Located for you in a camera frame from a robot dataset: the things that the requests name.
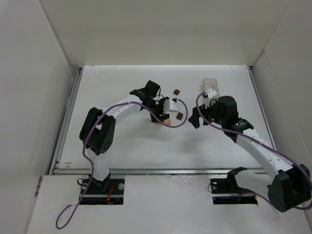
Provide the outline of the red wedge wood block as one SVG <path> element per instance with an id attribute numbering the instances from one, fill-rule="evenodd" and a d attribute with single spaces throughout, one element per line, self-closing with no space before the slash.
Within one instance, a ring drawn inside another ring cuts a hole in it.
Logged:
<path id="1" fill-rule="evenodd" d="M 176 119 L 181 121 L 183 119 L 183 114 L 181 112 L 178 112 L 176 115 Z"/>

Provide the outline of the clear plastic box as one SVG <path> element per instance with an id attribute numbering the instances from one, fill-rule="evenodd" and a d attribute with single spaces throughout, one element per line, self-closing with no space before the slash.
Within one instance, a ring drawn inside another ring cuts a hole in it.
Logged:
<path id="1" fill-rule="evenodd" d="M 206 90 L 212 90 L 212 94 L 206 94 Z M 201 91 L 204 92 L 203 97 L 204 98 L 219 98 L 219 90 L 217 85 L 217 80 L 215 78 L 204 78 L 202 85 L 201 85 Z"/>

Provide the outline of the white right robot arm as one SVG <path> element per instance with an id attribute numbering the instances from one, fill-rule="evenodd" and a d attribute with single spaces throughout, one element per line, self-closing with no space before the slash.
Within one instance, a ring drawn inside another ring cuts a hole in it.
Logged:
<path id="1" fill-rule="evenodd" d="M 265 170 L 264 175 L 257 175 L 245 167 L 232 169 L 225 179 L 212 181 L 218 185 L 212 192 L 228 194 L 221 198 L 223 202 L 258 195 L 282 213 L 292 208 L 311 209 L 311 205 L 303 206 L 303 203 L 312 200 L 309 169 L 269 146 L 252 124 L 239 117 L 233 97 L 218 97 L 206 91 L 197 96 L 197 99 L 200 98 L 206 102 L 196 104 L 188 121 L 197 129 L 200 127 L 199 120 L 203 119 L 204 125 L 221 130 Z"/>

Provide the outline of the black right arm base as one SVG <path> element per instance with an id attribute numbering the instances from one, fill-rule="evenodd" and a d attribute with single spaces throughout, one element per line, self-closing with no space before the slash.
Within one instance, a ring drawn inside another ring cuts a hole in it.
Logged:
<path id="1" fill-rule="evenodd" d="M 246 171 L 238 167 L 229 172 L 225 178 L 211 178 L 208 187 L 213 194 L 214 205 L 257 205 L 258 201 L 253 191 L 238 186 L 235 176 Z"/>

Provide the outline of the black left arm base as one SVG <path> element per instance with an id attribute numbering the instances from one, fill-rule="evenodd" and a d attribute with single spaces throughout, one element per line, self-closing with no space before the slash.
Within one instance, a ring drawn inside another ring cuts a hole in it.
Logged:
<path id="1" fill-rule="evenodd" d="M 79 178 L 77 180 L 77 183 L 80 186 L 78 200 L 82 197 L 80 205 L 123 205 L 125 178 L 106 179 L 102 188 L 92 182 L 86 190 L 85 195 L 82 196 L 88 182 L 89 179 L 87 178 Z"/>

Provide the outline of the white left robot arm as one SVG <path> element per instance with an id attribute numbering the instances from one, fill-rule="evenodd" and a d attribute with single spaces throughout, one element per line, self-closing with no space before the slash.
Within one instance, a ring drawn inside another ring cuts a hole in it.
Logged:
<path id="1" fill-rule="evenodd" d="M 83 142 L 83 156 L 91 163 L 89 178 L 91 183 L 104 190 L 108 187 L 110 172 L 107 158 L 100 155 L 112 146 L 115 127 L 131 114 L 146 109 L 151 116 L 151 122 L 163 122 L 170 115 L 165 113 L 169 97 L 159 97 L 160 86 L 148 81 L 145 87 L 132 90 L 123 100 L 111 107 L 89 110 L 79 134 Z"/>

